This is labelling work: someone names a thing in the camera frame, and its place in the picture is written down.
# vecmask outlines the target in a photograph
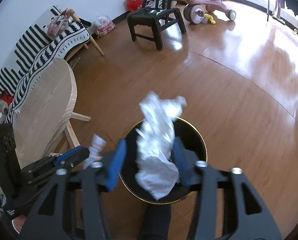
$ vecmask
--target black trash can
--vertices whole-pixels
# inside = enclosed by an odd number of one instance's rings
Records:
[[[181,184],[176,184],[167,196],[157,201],[135,180],[134,176],[138,172],[138,166],[135,162],[137,157],[136,140],[138,136],[136,128],[140,128],[141,124],[142,121],[133,126],[124,137],[127,143],[127,154],[120,172],[120,178],[123,184],[132,195],[151,204],[172,204],[185,199],[191,192],[189,192],[187,187],[184,187]],[[192,124],[179,117],[174,122],[174,127],[176,137],[181,138],[185,148],[194,151],[200,160],[207,161],[206,145],[198,130]]]

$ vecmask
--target white tissue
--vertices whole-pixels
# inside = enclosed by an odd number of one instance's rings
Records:
[[[179,178],[177,167],[169,161],[175,139],[172,122],[181,115],[186,100],[183,97],[160,100],[151,91],[139,105],[145,120],[137,130],[139,171],[135,179],[158,200],[169,194]]]
[[[83,162],[83,169],[86,169],[91,163],[101,160],[99,153],[102,151],[106,143],[107,142],[98,135],[94,134],[92,136],[91,146],[89,147],[90,154]]]

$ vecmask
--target screw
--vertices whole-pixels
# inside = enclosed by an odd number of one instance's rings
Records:
[[[92,168],[101,168],[102,167],[102,162],[93,162],[90,164]]]
[[[55,174],[57,175],[66,175],[67,174],[67,170],[66,169],[58,169]]]
[[[203,167],[207,167],[208,163],[206,163],[205,161],[196,161],[196,166],[203,168]]]
[[[240,169],[240,168],[232,168],[231,169],[231,172],[233,174],[241,174],[242,173],[242,169]]]

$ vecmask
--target pink toy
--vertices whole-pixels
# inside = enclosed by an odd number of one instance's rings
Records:
[[[184,17],[187,21],[195,24],[201,23],[204,19],[202,4],[206,6],[208,12],[218,10],[224,12],[231,21],[236,18],[236,11],[225,6],[222,0],[185,0],[185,2],[187,5],[184,8]]]

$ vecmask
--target wooden table leg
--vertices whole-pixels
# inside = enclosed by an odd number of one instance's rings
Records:
[[[82,121],[85,121],[85,122],[89,122],[90,119],[91,119],[91,117],[89,117],[89,116],[86,116],[86,115],[83,115],[83,114],[78,114],[78,113],[75,113],[75,112],[72,112],[71,118],[72,119],[82,120]]]
[[[76,134],[74,133],[74,130],[71,126],[70,121],[68,121],[67,126],[64,129],[64,132],[67,136],[67,139],[68,139],[71,149],[80,145],[79,140],[76,137]]]
[[[91,35],[90,35],[90,41],[91,41],[92,45],[95,46],[95,48],[100,53],[100,55],[104,56],[104,52],[102,51],[102,49],[99,47],[99,45],[96,43],[96,41],[94,40],[94,38]]]

